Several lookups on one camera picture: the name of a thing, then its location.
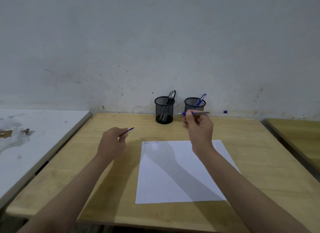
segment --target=black mesh pen holder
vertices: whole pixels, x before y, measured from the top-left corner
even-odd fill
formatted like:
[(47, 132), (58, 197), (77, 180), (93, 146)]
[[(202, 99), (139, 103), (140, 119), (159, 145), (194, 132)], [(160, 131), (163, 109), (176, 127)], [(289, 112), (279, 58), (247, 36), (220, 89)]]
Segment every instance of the black mesh pen holder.
[(173, 121), (175, 100), (167, 105), (168, 99), (168, 96), (161, 96), (154, 100), (155, 121), (160, 124), (169, 124)]
[(203, 110), (205, 105), (206, 105), (206, 102), (204, 100), (202, 100), (200, 105), (197, 106), (199, 100), (200, 100), (200, 98), (196, 98), (196, 97), (186, 98), (184, 100), (184, 103), (185, 103), (184, 111), (187, 111), (187, 110)]

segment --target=white paper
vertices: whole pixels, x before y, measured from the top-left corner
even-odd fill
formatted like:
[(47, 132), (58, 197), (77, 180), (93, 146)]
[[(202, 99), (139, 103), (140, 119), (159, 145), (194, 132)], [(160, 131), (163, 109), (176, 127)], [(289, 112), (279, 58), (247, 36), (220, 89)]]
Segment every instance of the white paper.
[[(221, 140), (214, 148), (238, 171)], [(226, 200), (190, 141), (142, 142), (136, 203)]]

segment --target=wall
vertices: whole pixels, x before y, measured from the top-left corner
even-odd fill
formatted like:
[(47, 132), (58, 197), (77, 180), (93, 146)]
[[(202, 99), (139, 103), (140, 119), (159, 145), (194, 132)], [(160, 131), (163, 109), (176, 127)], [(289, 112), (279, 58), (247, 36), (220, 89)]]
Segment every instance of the wall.
[(0, 0), (0, 108), (320, 120), (318, 0)]

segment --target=white desk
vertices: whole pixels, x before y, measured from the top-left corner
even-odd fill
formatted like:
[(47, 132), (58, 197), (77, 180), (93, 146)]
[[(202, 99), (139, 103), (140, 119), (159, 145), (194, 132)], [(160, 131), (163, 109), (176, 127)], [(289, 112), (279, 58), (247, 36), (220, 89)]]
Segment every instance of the white desk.
[(23, 128), (29, 128), (31, 133), (28, 142), (0, 153), (0, 208), (83, 124), (90, 112), (0, 109), (0, 118), (12, 116)]

